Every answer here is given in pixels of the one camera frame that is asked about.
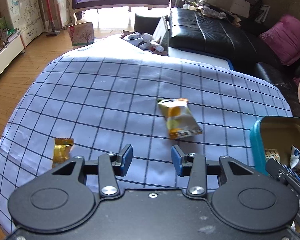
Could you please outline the pink tree gift bag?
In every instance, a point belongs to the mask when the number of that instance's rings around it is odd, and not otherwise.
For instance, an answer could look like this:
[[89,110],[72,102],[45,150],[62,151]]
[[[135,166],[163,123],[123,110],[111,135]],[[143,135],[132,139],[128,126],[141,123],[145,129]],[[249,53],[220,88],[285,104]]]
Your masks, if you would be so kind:
[[94,29],[92,22],[74,24],[67,27],[72,46],[87,46],[94,43]]

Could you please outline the white blue snack packet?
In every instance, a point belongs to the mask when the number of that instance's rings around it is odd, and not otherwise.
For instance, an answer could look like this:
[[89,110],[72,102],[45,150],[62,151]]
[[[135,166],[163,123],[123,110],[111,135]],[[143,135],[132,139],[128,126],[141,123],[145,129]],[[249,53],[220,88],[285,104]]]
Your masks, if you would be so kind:
[[300,150],[295,146],[291,147],[290,168],[300,169]]

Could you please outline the brown patterned snack packet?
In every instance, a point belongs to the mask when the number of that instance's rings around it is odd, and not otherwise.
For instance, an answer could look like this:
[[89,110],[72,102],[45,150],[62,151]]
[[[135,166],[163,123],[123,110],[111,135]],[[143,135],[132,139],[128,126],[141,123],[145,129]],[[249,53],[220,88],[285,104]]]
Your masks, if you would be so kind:
[[279,163],[281,162],[281,157],[277,149],[264,149],[265,160],[268,162],[270,159],[275,159]]

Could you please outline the gold candy packet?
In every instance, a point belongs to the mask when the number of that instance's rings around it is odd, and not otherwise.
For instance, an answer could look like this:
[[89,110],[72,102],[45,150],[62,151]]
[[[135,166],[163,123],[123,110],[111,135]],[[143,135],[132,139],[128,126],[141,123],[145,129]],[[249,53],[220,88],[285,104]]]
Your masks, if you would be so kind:
[[72,138],[55,138],[52,168],[70,159],[70,151],[73,145],[74,139]]

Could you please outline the magenta cushion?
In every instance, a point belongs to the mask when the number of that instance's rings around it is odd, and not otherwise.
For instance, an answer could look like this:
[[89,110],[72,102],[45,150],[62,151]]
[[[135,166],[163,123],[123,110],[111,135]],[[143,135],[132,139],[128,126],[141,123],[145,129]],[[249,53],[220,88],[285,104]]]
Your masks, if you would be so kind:
[[277,55],[284,66],[290,66],[300,58],[300,20],[285,14],[259,38]]

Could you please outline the low white shelf unit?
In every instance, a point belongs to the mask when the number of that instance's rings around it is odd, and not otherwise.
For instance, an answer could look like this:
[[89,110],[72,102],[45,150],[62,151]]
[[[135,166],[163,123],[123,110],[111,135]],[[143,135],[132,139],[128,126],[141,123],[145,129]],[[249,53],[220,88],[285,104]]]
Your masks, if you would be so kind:
[[0,75],[19,54],[25,53],[25,48],[23,39],[18,34],[0,50]]

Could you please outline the red stick vacuum cleaner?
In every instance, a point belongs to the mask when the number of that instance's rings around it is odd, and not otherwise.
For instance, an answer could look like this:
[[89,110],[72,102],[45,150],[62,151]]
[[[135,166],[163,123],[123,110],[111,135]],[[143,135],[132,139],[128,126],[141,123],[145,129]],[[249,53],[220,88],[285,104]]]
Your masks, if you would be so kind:
[[50,7],[50,0],[46,0],[46,7],[47,7],[47,13],[49,17],[49,23],[51,25],[51,31],[46,33],[46,36],[57,36],[59,35],[59,31],[56,29],[52,12],[51,12],[51,7]]

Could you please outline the teal metal tin box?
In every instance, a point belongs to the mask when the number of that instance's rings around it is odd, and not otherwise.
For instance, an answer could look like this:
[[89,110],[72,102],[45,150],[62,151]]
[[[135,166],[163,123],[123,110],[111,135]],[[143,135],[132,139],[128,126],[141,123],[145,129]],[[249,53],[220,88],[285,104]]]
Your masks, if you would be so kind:
[[255,169],[267,174],[265,150],[277,150],[282,164],[289,165],[291,148],[300,150],[300,118],[264,116],[250,130]]

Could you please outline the blue checked tablecloth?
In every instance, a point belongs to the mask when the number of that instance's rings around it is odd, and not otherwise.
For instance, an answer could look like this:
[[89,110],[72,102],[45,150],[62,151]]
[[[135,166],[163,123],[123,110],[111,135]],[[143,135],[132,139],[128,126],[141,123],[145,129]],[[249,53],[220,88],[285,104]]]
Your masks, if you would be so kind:
[[171,161],[158,99],[186,98],[202,133],[176,141],[209,160],[228,155],[253,166],[249,134],[266,115],[292,116],[267,81],[223,68],[216,60],[186,60],[139,52],[104,38],[52,60],[13,110],[0,138],[0,227],[14,230],[11,193],[52,167],[56,138],[72,138],[72,156],[97,159],[133,146],[119,186],[186,187]]

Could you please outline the black leather sofa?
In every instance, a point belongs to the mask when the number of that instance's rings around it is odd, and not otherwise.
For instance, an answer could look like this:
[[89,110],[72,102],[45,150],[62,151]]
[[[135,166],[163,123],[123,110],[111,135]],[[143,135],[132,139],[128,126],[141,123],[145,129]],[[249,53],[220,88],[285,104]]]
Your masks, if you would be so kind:
[[271,83],[282,93],[293,116],[300,117],[298,90],[293,78],[259,37],[225,19],[182,8],[171,9],[168,21],[170,47],[228,60],[235,71]]

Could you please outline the orange yellow snack packet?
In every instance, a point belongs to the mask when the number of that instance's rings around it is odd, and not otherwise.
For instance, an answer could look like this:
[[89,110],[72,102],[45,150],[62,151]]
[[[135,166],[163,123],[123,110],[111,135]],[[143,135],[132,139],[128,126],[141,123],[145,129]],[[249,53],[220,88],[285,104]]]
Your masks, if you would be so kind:
[[170,139],[177,140],[202,134],[186,98],[158,99],[157,104],[165,117]]

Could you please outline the white cartoon cabinet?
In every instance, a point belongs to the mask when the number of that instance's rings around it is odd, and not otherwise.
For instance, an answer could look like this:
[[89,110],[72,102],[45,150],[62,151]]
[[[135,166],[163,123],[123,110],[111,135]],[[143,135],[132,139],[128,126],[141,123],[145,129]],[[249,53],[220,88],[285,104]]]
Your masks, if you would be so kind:
[[7,0],[8,15],[28,46],[44,31],[38,0]]

